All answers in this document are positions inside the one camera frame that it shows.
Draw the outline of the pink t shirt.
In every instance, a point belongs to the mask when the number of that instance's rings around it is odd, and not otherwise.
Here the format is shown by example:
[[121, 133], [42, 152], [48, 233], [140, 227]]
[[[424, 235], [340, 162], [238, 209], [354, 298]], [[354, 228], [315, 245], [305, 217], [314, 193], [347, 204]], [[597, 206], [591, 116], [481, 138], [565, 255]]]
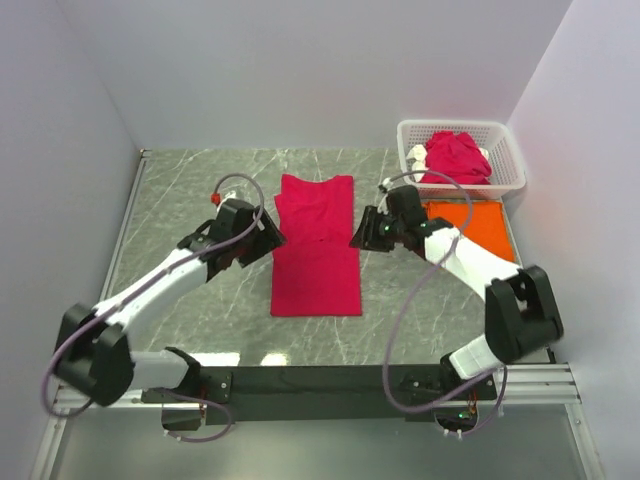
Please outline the pink t shirt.
[[286, 244], [273, 253], [271, 315], [360, 316], [359, 251], [353, 237], [354, 179], [281, 177], [274, 197]]

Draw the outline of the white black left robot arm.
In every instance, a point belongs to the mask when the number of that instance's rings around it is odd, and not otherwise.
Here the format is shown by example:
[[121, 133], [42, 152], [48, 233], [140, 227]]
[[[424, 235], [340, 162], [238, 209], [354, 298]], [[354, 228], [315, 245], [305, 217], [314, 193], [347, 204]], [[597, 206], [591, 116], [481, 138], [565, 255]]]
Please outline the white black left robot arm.
[[164, 309], [232, 263], [246, 267], [285, 242], [263, 208], [224, 201], [215, 218], [184, 237], [136, 283], [93, 307], [76, 304], [65, 312], [52, 374], [100, 406], [135, 389], [165, 389], [179, 402], [193, 399], [202, 389], [200, 363], [174, 347], [134, 352], [133, 339]]

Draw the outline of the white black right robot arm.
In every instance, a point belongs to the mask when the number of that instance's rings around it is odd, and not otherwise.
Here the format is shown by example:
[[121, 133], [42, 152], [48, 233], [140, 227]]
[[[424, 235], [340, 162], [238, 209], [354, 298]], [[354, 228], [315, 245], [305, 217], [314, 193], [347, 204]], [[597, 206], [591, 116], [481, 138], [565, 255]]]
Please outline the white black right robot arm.
[[547, 273], [522, 267], [469, 239], [448, 220], [427, 215], [418, 190], [409, 185], [379, 187], [380, 205], [365, 208], [350, 245], [365, 251], [391, 252], [398, 245], [442, 268], [467, 285], [484, 303], [484, 331], [445, 355], [439, 387], [460, 399], [474, 379], [561, 339], [564, 326]]

